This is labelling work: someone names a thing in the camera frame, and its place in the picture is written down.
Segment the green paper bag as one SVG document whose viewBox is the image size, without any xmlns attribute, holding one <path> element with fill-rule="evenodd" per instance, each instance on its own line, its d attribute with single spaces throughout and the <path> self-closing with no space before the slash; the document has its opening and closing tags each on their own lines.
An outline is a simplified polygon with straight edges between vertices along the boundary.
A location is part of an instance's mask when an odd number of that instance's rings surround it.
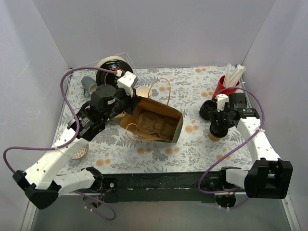
<svg viewBox="0 0 308 231">
<path fill-rule="evenodd" d="M 120 127 L 126 135 L 135 141 L 159 141 L 177 143 L 183 126 L 183 114 L 179 110 L 169 106 L 171 98 L 171 82 L 166 104 L 150 98 L 148 94 L 142 97 L 132 115 L 126 113 Z"/>
</svg>

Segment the single paper cup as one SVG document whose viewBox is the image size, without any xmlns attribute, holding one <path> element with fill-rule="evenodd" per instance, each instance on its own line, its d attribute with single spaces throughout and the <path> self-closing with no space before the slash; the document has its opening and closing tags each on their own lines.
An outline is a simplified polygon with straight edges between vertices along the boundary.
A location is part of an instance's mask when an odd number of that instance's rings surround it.
<svg viewBox="0 0 308 231">
<path fill-rule="evenodd" d="M 216 136 L 215 134 L 212 134 L 211 132 L 209 132 L 208 137 L 212 141 L 219 141 L 223 138 L 223 136 Z"/>
</svg>

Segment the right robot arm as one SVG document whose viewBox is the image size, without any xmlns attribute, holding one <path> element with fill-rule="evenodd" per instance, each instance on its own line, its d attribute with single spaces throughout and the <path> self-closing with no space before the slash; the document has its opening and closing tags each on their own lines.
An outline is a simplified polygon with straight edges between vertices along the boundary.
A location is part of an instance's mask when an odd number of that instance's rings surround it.
<svg viewBox="0 0 308 231">
<path fill-rule="evenodd" d="M 210 118 L 209 138 L 219 141 L 236 127 L 247 142 L 253 160 L 249 170 L 226 167 L 221 170 L 218 187 L 229 191 L 234 186 L 245 190 L 249 198 L 284 199 L 287 195 L 293 166 L 283 161 L 274 151 L 261 120 L 254 108 L 247 106 L 244 93 L 218 94 L 214 103 L 207 106 Z"/>
</svg>

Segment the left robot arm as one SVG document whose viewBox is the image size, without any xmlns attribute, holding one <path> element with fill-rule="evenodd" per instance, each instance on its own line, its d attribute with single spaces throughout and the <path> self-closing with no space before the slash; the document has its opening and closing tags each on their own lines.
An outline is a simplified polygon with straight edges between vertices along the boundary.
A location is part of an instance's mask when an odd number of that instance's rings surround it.
<svg viewBox="0 0 308 231">
<path fill-rule="evenodd" d="M 13 174 L 30 202 L 38 209 L 45 209 L 65 193 L 79 189 L 89 189 L 93 193 L 100 191 L 103 175 L 94 167 L 62 176 L 58 173 L 75 153 L 105 129 L 106 123 L 122 112 L 133 114 L 140 100 L 134 88 L 100 85 L 68 123 L 54 146 L 33 166 Z"/>
</svg>

